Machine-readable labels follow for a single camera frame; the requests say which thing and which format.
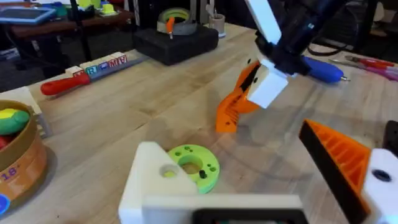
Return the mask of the left gripper bare white left finger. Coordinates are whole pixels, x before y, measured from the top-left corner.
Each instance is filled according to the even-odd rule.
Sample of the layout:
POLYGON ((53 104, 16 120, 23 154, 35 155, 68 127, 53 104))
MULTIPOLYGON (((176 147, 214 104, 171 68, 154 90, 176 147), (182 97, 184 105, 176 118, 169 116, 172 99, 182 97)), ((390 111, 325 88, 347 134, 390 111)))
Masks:
POLYGON ((136 150, 118 208, 122 224, 144 222, 142 204, 148 195, 195 195, 194 181, 156 142, 141 142, 136 150))

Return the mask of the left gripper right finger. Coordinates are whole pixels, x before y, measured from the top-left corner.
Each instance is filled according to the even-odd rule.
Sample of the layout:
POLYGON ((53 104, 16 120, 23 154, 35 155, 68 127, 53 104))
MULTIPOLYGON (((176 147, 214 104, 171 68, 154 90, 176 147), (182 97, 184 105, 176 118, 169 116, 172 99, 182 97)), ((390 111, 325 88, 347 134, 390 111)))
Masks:
POLYGON ((380 148, 309 119, 299 139, 349 223, 397 224, 396 121, 387 122, 380 148))

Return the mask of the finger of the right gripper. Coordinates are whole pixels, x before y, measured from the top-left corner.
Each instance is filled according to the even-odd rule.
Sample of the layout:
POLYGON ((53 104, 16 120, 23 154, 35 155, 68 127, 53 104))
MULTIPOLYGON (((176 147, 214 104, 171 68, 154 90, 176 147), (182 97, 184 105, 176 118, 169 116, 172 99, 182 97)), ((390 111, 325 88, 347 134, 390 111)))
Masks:
POLYGON ((249 88, 247 100, 266 109, 288 85, 288 75, 275 68, 267 58, 259 59, 260 68, 249 88))
POLYGON ((241 90, 245 92, 252 84, 254 78, 256 77, 256 73, 259 70, 261 64, 258 60, 248 60, 248 64, 246 67, 241 71, 236 85, 234 87, 234 91, 241 90))

